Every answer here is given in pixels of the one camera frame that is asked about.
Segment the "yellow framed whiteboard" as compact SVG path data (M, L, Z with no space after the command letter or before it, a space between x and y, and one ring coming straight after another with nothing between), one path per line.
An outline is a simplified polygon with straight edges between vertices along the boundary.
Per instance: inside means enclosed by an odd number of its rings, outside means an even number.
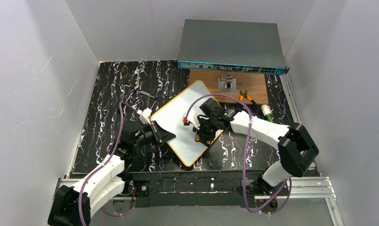
M151 116L161 128L176 135L167 144L187 167L192 166L208 147L195 141L193 125L185 126L183 117L196 99L209 93L206 85L197 80Z

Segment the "yellow and black eraser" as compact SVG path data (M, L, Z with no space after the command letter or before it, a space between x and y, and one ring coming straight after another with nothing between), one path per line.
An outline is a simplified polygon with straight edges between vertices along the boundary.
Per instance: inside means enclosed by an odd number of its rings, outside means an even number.
M202 143L205 146L210 146L212 141L208 140L206 137L202 137L199 134L195 135L195 142Z

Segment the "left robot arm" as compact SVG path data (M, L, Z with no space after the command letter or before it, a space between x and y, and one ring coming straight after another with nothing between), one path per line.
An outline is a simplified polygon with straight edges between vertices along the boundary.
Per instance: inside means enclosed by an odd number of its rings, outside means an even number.
M56 190L48 217L50 226L87 226L93 215L110 199L121 194L125 183L132 180L125 169L138 148L148 144L166 143L176 138L157 122L140 126L127 137L118 137L115 149L87 176L71 186Z

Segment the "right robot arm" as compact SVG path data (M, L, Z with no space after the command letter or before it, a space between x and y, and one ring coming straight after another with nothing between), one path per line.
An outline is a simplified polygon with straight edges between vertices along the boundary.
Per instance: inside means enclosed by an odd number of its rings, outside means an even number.
M200 105L202 114L193 127L195 141L209 146L218 130L245 134L270 145L280 159L267 167L256 181L245 187L248 194L269 193L290 177L302 177L319 154L307 129L300 123L291 126L265 121L248 114L239 105L220 106L213 98Z

